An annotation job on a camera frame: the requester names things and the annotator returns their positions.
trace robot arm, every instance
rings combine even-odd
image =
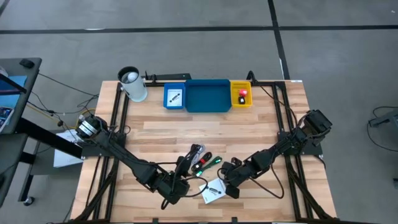
[[[97,145],[127,165],[140,184],[151,192],[157,190],[167,202],[176,204],[187,194],[190,186],[185,179],[182,179],[182,176],[188,175],[191,161],[199,145],[193,144],[190,152],[185,157],[180,156],[177,162],[155,163],[138,159],[121,147],[117,143],[118,133],[108,131],[106,121],[99,117],[90,116],[80,124],[76,131],[82,140]],[[159,164],[176,164],[177,166],[174,172],[168,173]]]
[[[231,162],[224,162],[221,173],[224,174],[226,194],[232,198],[239,198],[240,184],[248,178],[256,179],[267,172],[275,158],[286,151],[292,150],[296,154],[308,143],[317,146],[331,128],[331,122],[319,110],[309,111],[299,124],[301,121],[304,122],[302,128],[295,128],[271,148],[257,151],[244,161],[234,157]]]

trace instruction card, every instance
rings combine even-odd
[[[205,187],[206,184],[203,184],[199,186],[199,189],[202,191]],[[212,180],[201,195],[203,196],[203,199],[205,199],[205,203],[215,201],[225,195],[225,184],[220,178]]]
[[[182,89],[167,90],[167,107],[182,106]]]

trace wooden tabletop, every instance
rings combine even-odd
[[[108,123],[117,84],[115,81],[103,82],[99,94],[96,115]],[[286,81],[286,86],[290,107],[297,117],[301,118],[309,110],[303,83]],[[271,88],[265,89],[272,94]],[[230,161],[232,157],[243,160],[277,142],[276,133],[279,128],[275,105],[259,87],[252,88],[252,107],[231,108],[228,113],[223,114],[167,110],[163,107],[163,90],[163,87],[149,87],[145,101],[129,102],[126,124],[131,127],[131,132],[127,135],[126,148],[140,159],[156,162],[176,161],[178,156],[184,156],[190,150],[191,144],[204,144],[206,151],[212,152],[213,157],[221,156],[224,161]],[[124,94],[121,99],[117,123],[120,121]],[[83,163],[71,218],[77,217],[85,207],[96,160],[97,158],[89,158]],[[309,191],[324,210],[335,217],[323,164],[314,156],[302,156],[302,160]],[[166,170],[175,169],[175,165],[162,167]],[[204,171],[202,177],[209,181],[217,178],[216,170],[219,167],[221,164]],[[101,165],[96,175],[94,192],[98,186],[100,169]],[[111,222],[151,222],[153,218],[159,218],[160,222],[230,222],[231,217],[237,217],[240,222],[294,221],[283,157],[275,160],[274,169],[285,189],[283,199],[274,198],[255,183],[246,181],[239,186],[239,199],[224,196],[206,205],[199,195],[194,198],[182,198],[176,205],[169,205],[165,210],[161,210],[163,198],[157,192],[151,193],[145,189],[136,181],[131,170],[120,163]],[[265,173],[257,180],[276,194],[281,194],[272,172]],[[189,184],[188,194],[194,194],[199,191],[198,186],[203,182],[192,180]],[[297,192],[301,214],[304,217],[302,194],[299,189]],[[101,205],[100,218],[104,217],[106,199],[107,192]]]

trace blue container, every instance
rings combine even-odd
[[[182,90],[182,105],[181,106],[167,106],[167,92],[168,90]],[[165,83],[163,93],[163,106],[169,110],[182,109],[185,106],[185,85],[184,83]]]
[[[225,113],[231,108],[229,80],[187,80],[185,107],[191,113]]]

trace gray floor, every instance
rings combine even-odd
[[[281,26],[398,24],[394,0],[277,0],[275,8]],[[0,29],[243,25],[271,25],[267,1],[11,0],[0,18]],[[398,30],[283,31],[282,40],[291,79],[304,81],[311,108],[334,124],[322,146],[338,216],[396,223],[392,178],[398,177],[398,153],[372,145],[366,122],[373,108],[398,105]],[[248,70],[261,79],[282,78],[272,31],[0,35],[0,49],[0,58],[41,57],[43,74],[92,93],[127,65],[149,73],[190,72],[194,78],[245,78]],[[34,91],[57,111],[74,111],[89,98],[42,77]],[[35,96],[30,100],[38,102]],[[30,109],[24,117],[57,128]],[[63,118],[70,125],[76,119]],[[375,140],[398,149],[395,133],[388,125],[371,130]],[[28,145],[32,150],[34,143]],[[30,195],[37,201],[24,207],[16,199],[26,169],[18,167],[0,223],[62,221],[79,173],[35,177]]]

